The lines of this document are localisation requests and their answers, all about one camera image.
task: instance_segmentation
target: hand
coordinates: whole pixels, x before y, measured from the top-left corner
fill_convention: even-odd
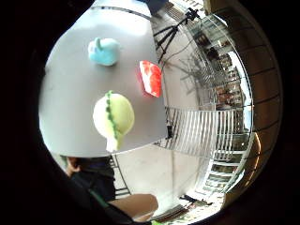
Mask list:
[[[67,157],[67,168],[66,173],[67,176],[71,176],[74,173],[77,173],[81,170],[81,167],[77,164],[76,157]]]

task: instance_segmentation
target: person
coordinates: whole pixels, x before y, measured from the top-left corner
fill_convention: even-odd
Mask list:
[[[66,157],[66,173],[79,186],[88,189],[104,206],[109,205],[122,216],[136,222],[148,221],[158,209],[158,200],[152,194],[132,194],[115,199],[114,172],[111,156],[96,158]]]

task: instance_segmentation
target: white table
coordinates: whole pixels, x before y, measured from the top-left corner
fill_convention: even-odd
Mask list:
[[[150,16],[146,4],[130,2],[128,9]],[[97,4],[108,6],[109,3],[96,1],[93,6]],[[95,37],[114,38],[120,42],[121,56],[116,65],[104,67],[89,61],[87,46]],[[91,7],[85,11],[57,40],[45,67],[39,123],[48,149],[55,154],[78,158],[108,156],[106,139],[94,126],[93,110],[109,90],[127,97],[135,112],[135,124],[118,152],[165,138],[163,96],[156,98],[145,93],[139,74],[141,60],[158,64],[152,28],[147,19],[123,10]]]

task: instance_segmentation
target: black border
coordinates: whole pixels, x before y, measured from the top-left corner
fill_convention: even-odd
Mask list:
[[[295,3],[271,0],[240,1],[262,26],[274,48],[284,88],[284,112],[277,145],[262,173],[232,205],[199,224],[296,224],[299,199],[298,104],[300,65]],[[2,42],[9,51],[3,72],[2,112],[5,127],[1,146],[1,219],[30,224],[112,224],[100,211],[69,193],[70,183],[55,170],[38,130],[38,92],[43,63],[54,42],[74,23],[92,0],[29,0],[4,7]]]

